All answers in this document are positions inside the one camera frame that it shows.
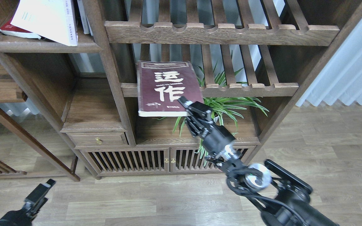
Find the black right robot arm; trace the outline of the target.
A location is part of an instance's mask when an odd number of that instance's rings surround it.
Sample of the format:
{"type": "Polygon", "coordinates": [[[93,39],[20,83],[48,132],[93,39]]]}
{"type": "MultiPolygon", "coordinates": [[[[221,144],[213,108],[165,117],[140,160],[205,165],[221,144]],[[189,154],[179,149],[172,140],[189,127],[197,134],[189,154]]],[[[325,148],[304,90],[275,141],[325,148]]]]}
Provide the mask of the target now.
{"type": "Polygon", "coordinates": [[[336,226],[310,205],[312,187],[272,160],[262,164],[243,163],[234,149],[235,137],[211,117],[212,109],[201,103],[178,100],[187,113],[187,127],[200,137],[205,159],[226,175],[227,187],[247,198],[267,226],[336,226]]]}

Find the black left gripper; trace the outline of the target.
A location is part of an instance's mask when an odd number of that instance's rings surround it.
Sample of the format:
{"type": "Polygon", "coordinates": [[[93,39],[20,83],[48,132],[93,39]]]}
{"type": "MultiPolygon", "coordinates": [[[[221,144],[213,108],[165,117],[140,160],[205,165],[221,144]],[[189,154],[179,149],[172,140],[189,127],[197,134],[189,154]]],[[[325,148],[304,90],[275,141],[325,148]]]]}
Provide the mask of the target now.
{"type": "Polygon", "coordinates": [[[40,209],[48,201],[46,194],[56,181],[49,179],[45,184],[39,184],[25,199],[21,209],[7,212],[0,219],[0,226],[31,226],[40,209]]]}

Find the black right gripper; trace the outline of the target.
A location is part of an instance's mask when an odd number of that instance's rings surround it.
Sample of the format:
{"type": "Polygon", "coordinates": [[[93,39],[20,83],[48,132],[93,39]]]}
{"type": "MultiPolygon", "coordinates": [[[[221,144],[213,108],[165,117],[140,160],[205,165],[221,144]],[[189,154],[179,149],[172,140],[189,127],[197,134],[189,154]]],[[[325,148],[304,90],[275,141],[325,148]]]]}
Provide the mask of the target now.
{"type": "Polygon", "coordinates": [[[193,137],[200,137],[202,146],[211,157],[236,157],[233,149],[235,137],[224,127],[214,123],[211,107],[187,100],[181,96],[178,102],[187,112],[187,127],[193,137]]]}

